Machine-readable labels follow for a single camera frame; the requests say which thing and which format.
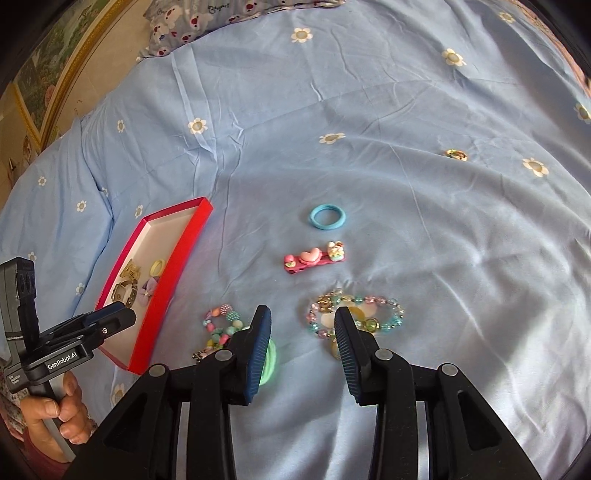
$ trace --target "pink bead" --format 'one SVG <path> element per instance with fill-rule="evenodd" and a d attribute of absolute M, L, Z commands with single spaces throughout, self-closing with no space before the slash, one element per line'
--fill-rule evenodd
<path fill-rule="evenodd" d="M 228 305 L 225 303 L 220 307 L 220 313 L 224 315 L 224 317 L 233 310 L 232 305 Z"/>

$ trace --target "fingernail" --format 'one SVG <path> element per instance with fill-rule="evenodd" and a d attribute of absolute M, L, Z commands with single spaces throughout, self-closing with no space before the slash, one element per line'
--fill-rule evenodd
<path fill-rule="evenodd" d="M 52 417 L 57 417 L 60 411 L 57 408 L 57 403 L 53 400 L 47 400 L 45 402 L 45 412 Z"/>

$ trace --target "bed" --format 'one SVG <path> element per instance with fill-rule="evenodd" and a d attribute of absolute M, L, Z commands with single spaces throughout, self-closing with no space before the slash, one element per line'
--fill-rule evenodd
<path fill-rule="evenodd" d="M 47 328 L 94 308 L 142 216 L 205 196 L 214 212 L 152 361 L 190 364 L 213 305 L 269 305 L 279 365 L 232 411 L 240 479 L 366 477 L 375 410 L 305 326 L 333 287 L 398 298 L 407 318 L 380 345 L 457 364 L 558 479 L 591 424 L 590 108 L 511 2 L 276 12 L 134 67 L 20 178 L 0 262 L 35 260 Z M 342 229 L 307 225 L 321 203 L 344 208 Z M 346 262 L 283 271 L 285 254 L 330 240 Z M 134 380 L 102 355 L 75 373 L 99 421 Z"/>

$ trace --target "patterned pillow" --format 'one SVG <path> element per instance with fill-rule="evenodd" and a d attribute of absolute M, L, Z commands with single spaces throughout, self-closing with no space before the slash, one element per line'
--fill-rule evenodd
<path fill-rule="evenodd" d="M 224 25 L 279 10 L 338 7 L 345 0 L 152 0 L 144 13 L 152 36 L 144 57 L 162 57 Z"/>

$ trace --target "purple bow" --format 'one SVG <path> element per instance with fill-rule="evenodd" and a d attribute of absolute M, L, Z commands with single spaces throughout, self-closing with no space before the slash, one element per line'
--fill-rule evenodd
<path fill-rule="evenodd" d="M 150 298 L 154 295 L 154 291 L 158 286 L 158 280 L 160 280 L 160 277 L 150 277 L 150 279 L 144 283 L 144 286 L 139 290 L 138 302 L 142 307 L 148 306 Z"/>

